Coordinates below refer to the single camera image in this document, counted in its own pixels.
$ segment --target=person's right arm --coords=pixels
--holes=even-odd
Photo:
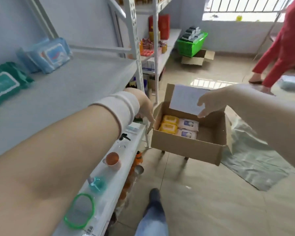
[[[295,167],[295,104],[237,84],[201,96],[199,117],[230,106],[258,136]]]

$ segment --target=red pants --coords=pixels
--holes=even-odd
[[[264,79],[262,85],[271,88],[273,84],[295,64],[295,36],[279,32],[272,46],[263,54],[252,72],[261,74],[276,58],[277,61]]]

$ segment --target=red clothing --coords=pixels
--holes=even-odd
[[[263,81],[265,87],[271,88],[295,64],[295,0],[287,7],[284,24],[276,40],[252,71],[261,74],[276,58],[275,65]]]

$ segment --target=blue jeans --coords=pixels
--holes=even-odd
[[[159,201],[150,202],[140,221],[135,236],[168,236],[165,212]]]

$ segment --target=pink mug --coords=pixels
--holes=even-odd
[[[119,155],[116,152],[108,153],[106,158],[103,159],[103,163],[105,163],[107,166],[109,166],[113,170],[119,170],[121,167]]]

